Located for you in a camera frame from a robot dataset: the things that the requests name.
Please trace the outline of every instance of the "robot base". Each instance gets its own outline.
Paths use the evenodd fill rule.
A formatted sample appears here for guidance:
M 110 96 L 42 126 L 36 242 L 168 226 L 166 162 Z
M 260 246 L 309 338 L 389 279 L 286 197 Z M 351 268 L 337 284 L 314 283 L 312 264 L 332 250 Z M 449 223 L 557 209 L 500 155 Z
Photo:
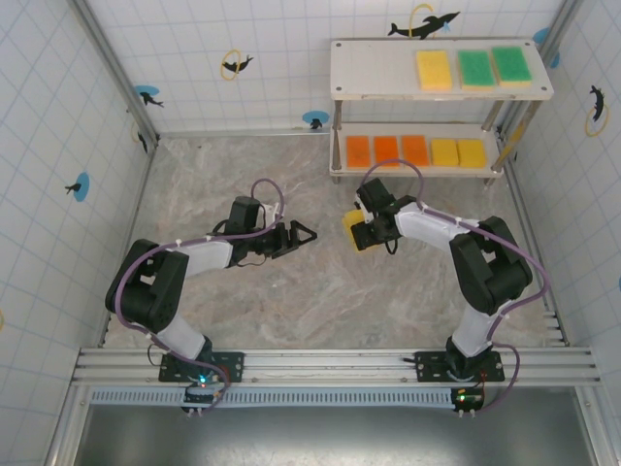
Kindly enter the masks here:
M 244 354 L 242 352 L 212 352 L 212 362 L 227 375 L 230 383 L 242 381 L 244 374 Z M 160 382 L 180 382 L 192 383 L 200 380 L 200 377 L 207 377 L 209 370 L 201 368 L 195 364 L 179 361 L 170 354 L 162 356 L 162 363 L 159 368 Z
M 419 382 L 479 382 L 480 373 L 485 373 L 486 382 L 504 382 L 505 371 L 501 356 L 490 351 L 476 365 L 476 372 L 468 380 L 457 380 L 446 362 L 446 351 L 418 351 L 412 362 L 415 364 L 416 377 Z

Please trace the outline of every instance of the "white shelf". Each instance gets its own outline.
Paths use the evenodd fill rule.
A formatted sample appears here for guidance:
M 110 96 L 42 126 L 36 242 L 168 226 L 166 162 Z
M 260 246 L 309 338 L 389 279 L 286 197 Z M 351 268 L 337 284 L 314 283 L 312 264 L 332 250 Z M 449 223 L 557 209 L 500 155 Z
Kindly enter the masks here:
M 401 148 L 401 136 L 421 135 L 425 137 L 427 152 L 431 157 L 429 145 L 432 139 L 480 139 L 485 146 L 487 165 L 484 168 L 461 168 L 461 167 L 419 167 L 425 177 L 445 177 L 445 178 L 499 178 L 503 173 L 493 172 L 490 166 L 498 158 L 498 146 L 493 132 L 481 130 L 480 124 L 466 123 L 343 123 L 339 131 L 339 147 L 341 149 L 341 170 L 332 170 L 330 175 L 334 177 L 360 177 L 367 173 L 368 169 L 347 168 L 347 136 L 368 136 L 370 148 L 372 149 L 372 165 L 375 164 L 373 155 L 374 136 L 396 136 L 399 149 L 399 158 L 403 158 Z M 330 137 L 330 161 L 332 161 L 332 151 L 334 147 L 334 131 Z M 378 168 L 374 171 L 376 175 L 383 177 L 416 177 L 416 173 L 408 166 L 402 165 L 399 168 Z
M 533 76 L 531 85 L 497 85 L 491 91 L 461 89 L 458 50 L 491 52 L 493 47 L 506 46 L 522 48 Z M 451 90 L 420 89 L 418 50 L 446 50 L 453 80 Z M 335 41 L 331 46 L 330 88 L 333 100 L 549 100 L 554 93 L 536 44 L 529 39 Z

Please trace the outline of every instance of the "white tiled wall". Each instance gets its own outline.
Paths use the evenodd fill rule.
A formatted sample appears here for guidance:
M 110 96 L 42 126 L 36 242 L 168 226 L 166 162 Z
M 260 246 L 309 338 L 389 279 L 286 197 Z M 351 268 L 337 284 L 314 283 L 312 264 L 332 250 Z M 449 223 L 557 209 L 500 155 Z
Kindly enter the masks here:
M 147 163 L 125 109 L 66 0 L 0 2 L 0 464 L 41 464 L 96 343 Z
M 621 453 L 621 2 L 585 2 L 550 77 L 554 98 L 518 149 L 517 173 L 570 338 L 593 347 L 604 374 Z M 596 137 L 585 133 L 591 85 L 609 111 Z
M 414 7 L 460 12 L 450 36 L 526 36 L 550 25 L 561 0 L 91 0 L 134 84 L 160 93 L 147 105 L 160 132 L 308 127 L 308 111 L 333 112 L 330 41 L 384 38 L 408 28 Z M 412 24 L 430 15 L 420 8 Z M 253 57 L 233 81 L 220 76 L 231 50 Z M 228 61 L 236 61 L 235 55 Z M 363 102 L 349 120 L 483 121 L 491 104 Z

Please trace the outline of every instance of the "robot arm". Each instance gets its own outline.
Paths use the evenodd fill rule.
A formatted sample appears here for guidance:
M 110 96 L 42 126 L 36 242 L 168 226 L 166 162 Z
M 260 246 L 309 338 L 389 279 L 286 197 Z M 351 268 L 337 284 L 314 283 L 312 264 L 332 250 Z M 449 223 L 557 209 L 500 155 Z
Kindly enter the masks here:
M 498 312 L 517 299 L 533 279 L 524 258 L 456 223 L 426 214 L 426 206 L 421 204 L 421 208 L 411 196 L 395 199 L 377 179 L 357 190 L 355 204 L 365 219 L 351 227 L 359 250 L 413 238 L 452 255 L 468 304 L 446 343 L 446 363 L 455 380 L 477 374 L 491 352 L 487 335 Z M 468 223 L 515 244 L 507 224 L 498 217 Z
M 291 221 L 289 230 L 283 222 L 279 222 L 265 234 L 239 238 L 240 235 L 260 230 L 256 226 L 258 218 L 263 217 L 266 221 L 267 212 L 274 211 L 254 198 L 237 197 L 229 217 L 210 233 L 211 241 L 206 239 L 205 243 L 195 246 L 162 250 L 140 264 L 121 296 L 123 316 L 142 325 L 182 356 L 212 363 L 211 340 L 193 329 L 177 312 L 183 282 L 187 277 L 208 270 L 240 265 L 249 252 L 276 259 L 317 238 L 315 232 L 296 220 Z M 219 233 L 217 230 L 222 226 L 224 231 Z M 309 237 L 300 240 L 300 231 L 308 233 Z M 127 269 L 157 246 L 148 240 L 138 240 L 132 245 L 106 295 L 106 308 L 111 313 L 114 312 L 118 285 Z

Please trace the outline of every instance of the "green sponge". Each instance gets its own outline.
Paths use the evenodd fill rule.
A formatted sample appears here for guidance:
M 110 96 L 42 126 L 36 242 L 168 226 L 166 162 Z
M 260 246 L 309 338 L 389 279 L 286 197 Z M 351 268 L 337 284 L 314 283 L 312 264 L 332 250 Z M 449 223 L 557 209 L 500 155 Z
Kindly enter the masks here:
M 515 87 L 531 84 L 533 77 L 520 47 L 494 47 L 492 55 L 501 85 Z
M 459 50 L 457 52 L 462 88 L 466 90 L 492 90 L 496 81 L 492 73 L 489 54 L 485 50 Z

